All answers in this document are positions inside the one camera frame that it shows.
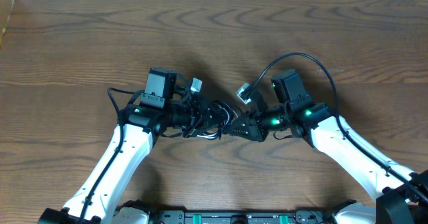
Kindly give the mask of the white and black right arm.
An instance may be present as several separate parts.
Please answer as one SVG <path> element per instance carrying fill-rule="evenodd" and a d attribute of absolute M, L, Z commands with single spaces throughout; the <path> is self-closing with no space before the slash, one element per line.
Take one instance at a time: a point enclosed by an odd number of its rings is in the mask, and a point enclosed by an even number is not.
<path fill-rule="evenodd" d="M 300 75 L 286 70 L 272 79 L 279 105 L 268 108 L 257 88 L 245 83 L 236 92 L 254 108 L 243 113 L 228 133 L 263 142 L 270 132 L 289 129 L 293 138 L 336 161 L 375 202 L 367 207 L 349 201 L 325 213 L 323 223 L 426 223 L 427 172 L 416 173 L 389 158 L 329 105 L 314 103 Z"/>

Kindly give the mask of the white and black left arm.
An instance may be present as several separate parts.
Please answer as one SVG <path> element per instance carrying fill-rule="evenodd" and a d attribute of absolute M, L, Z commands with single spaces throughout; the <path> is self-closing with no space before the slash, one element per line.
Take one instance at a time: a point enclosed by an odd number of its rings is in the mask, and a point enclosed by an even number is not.
<path fill-rule="evenodd" d="M 180 135 L 206 137 L 229 120 L 220 104 L 200 94 L 170 96 L 134 93 L 127 106 L 117 111 L 118 125 L 98 164 L 61 210 L 47 208 L 39 223 L 151 223 L 149 211 L 119 207 L 119 200 L 139 164 L 149 155 L 167 128 Z"/>

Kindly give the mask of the brown cardboard panel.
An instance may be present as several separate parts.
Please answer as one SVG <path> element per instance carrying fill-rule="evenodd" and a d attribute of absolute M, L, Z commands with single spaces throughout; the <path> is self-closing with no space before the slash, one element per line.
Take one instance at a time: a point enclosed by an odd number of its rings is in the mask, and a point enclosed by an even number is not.
<path fill-rule="evenodd" d="M 14 6 L 15 0 L 0 0 L 0 40 L 6 32 L 7 24 L 10 20 L 11 12 Z"/>

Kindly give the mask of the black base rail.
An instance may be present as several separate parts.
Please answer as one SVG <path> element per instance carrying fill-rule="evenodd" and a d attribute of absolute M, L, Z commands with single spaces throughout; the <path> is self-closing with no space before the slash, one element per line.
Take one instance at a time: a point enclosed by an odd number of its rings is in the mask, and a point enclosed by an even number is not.
<path fill-rule="evenodd" d="M 375 224 L 375 208 L 347 201 L 332 210 L 291 211 L 188 211 L 168 207 L 155 209 L 142 201 L 129 201 L 113 215 L 113 223 L 148 224 Z"/>

